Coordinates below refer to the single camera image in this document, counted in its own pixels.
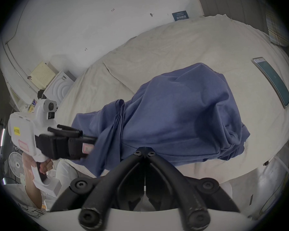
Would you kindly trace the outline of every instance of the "yellow sticker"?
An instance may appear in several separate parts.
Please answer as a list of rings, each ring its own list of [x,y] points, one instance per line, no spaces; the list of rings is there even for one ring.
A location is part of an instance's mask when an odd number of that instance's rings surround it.
[[[20,130],[18,127],[14,127],[14,133],[15,133],[15,135],[20,136]]]

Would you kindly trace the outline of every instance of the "plaid pillow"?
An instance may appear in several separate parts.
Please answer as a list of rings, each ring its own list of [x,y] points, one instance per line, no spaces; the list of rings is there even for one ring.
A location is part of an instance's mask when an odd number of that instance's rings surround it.
[[[266,2],[266,0],[259,1],[262,2],[262,4],[265,6],[265,14],[270,41],[277,45],[285,47],[289,46],[289,33],[285,25],[274,12],[273,8]]]

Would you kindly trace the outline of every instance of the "smartphone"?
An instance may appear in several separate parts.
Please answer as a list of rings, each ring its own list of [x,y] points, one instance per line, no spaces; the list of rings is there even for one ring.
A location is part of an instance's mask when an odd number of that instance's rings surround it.
[[[251,60],[258,69],[265,75],[267,80],[271,83],[272,87],[276,91],[284,108],[289,104],[289,91],[285,83],[281,80],[277,72],[272,66],[263,58],[257,57]]]

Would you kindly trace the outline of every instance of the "dark headboard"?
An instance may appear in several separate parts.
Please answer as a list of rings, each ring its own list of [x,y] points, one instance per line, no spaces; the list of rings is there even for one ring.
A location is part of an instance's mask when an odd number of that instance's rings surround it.
[[[226,14],[268,34],[265,5],[259,0],[199,0],[204,16]],[[289,57],[289,46],[282,47]]]

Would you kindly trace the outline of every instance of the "bed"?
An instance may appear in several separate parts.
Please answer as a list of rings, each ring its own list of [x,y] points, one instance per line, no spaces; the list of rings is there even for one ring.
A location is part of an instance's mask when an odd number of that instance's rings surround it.
[[[141,33],[97,60],[76,80],[57,110],[56,121],[70,126],[77,113],[98,111],[116,99],[127,101],[153,77],[201,62],[225,76],[250,137],[243,154],[229,161],[215,159],[177,168],[186,176],[212,177],[219,183],[244,175],[270,160],[289,140],[289,105],[283,108],[271,84],[251,62],[264,57],[289,90],[289,56],[253,26],[217,13]]]

